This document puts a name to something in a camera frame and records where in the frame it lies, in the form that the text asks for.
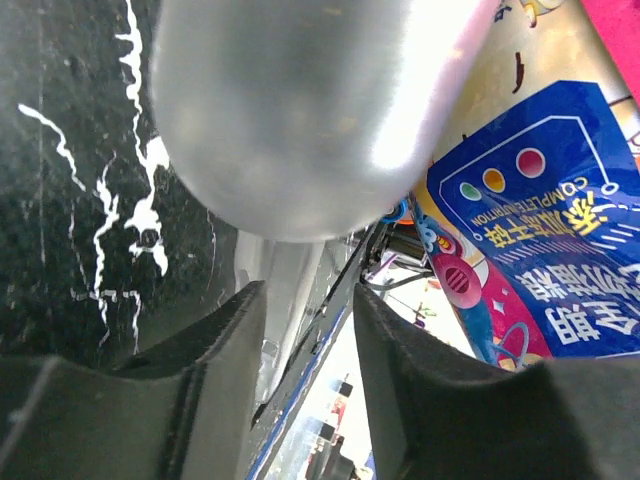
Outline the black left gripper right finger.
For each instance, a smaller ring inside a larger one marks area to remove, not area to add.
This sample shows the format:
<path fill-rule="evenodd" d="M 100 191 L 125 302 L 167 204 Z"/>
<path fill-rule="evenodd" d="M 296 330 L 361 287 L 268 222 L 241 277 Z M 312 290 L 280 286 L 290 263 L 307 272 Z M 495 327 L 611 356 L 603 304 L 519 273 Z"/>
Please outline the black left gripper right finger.
<path fill-rule="evenodd" d="M 364 286 L 354 326 L 381 479 L 635 479 L 639 362 L 509 372 L 402 319 Z"/>

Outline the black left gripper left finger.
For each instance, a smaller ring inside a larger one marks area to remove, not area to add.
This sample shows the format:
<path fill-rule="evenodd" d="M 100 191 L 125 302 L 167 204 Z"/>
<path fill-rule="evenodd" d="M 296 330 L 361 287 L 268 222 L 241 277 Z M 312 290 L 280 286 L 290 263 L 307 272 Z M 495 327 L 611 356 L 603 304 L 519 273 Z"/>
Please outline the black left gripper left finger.
<path fill-rule="evenodd" d="M 1 361 L 5 479 L 237 479 L 250 430 L 266 287 L 107 372 L 59 356 Z"/>

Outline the pink pet food bag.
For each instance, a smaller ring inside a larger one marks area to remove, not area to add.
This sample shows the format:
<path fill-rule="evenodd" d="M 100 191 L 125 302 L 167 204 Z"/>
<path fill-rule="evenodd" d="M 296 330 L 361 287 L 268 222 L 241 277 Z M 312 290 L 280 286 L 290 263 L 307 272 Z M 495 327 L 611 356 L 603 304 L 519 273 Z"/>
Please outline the pink pet food bag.
<path fill-rule="evenodd" d="M 427 270 L 483 363 L 639 362 L 638 106 L 582 2 L 495 3 L 407 200 Z M 357 286 L 384 302 L 373 242 L 331 303 Z"/>

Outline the clear plastic scoop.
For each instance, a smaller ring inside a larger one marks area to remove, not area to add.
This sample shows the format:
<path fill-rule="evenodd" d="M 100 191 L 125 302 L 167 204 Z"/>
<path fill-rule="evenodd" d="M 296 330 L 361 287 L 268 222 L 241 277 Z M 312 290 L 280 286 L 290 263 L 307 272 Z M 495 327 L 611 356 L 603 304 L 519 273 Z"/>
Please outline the clear plastic scoop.
<path fill-rule="evenodd" d="M 424 174 L 493 1 L 165 1 L 155 124 L 173 171 L 226 231 L 236 289 L 267 285 L 252 398 L 282 381 L 326 246 Z"/>

